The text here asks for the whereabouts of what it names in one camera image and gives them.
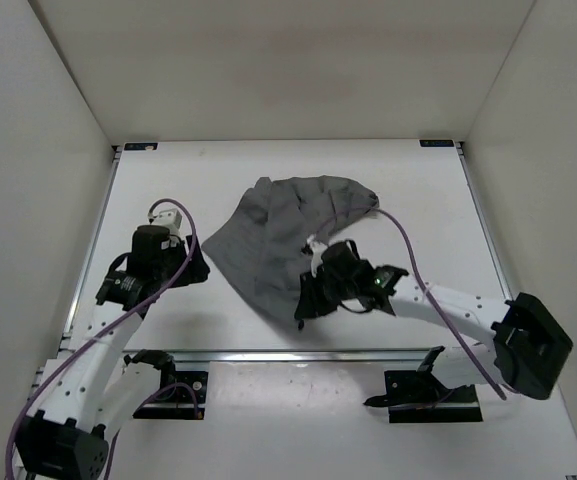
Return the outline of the grey pleated skirt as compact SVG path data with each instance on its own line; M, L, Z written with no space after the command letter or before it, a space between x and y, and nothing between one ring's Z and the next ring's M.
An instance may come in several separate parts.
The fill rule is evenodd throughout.
M325 242L378 206L378 195L352 179L262 177L202 252L255 313L295 333L300 275L310 270L307 238Z

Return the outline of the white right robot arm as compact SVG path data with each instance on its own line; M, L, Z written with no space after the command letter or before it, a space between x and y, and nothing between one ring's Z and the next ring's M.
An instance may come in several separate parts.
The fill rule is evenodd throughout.
M392 265L372 266L352 240L330 245L310 238L294 313L299 324L348 309L380 311L458 333L458 346L429 349L398 381L396 394L367 400L374 407L432 402L449 391L492 382L534 400L548 399L572 351L569 335L535 296L495 300L423 283Z

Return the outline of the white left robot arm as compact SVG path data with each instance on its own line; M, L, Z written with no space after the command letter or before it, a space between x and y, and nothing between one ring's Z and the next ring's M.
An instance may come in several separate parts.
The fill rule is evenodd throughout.
M9 445L23 468L49 479L106 478L124 422L150 398L176 389L172 357L124 353L164 292L203 283L210 269L196 234L175 221L139 226L108 267L81 346L40 384L15 421Z

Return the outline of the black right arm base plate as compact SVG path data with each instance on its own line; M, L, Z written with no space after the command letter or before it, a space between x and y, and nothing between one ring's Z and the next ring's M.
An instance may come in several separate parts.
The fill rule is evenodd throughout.
M478 423L483 415L473 385L447 388L429 372L388 370L385 393L364 405L383 408L390 424Z

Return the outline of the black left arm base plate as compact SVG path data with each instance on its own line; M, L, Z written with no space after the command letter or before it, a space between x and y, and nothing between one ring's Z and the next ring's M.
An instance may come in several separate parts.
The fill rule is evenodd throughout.
M205 418L209 372L175 371L163 380L162 391L140 407L134 419L203 420Z

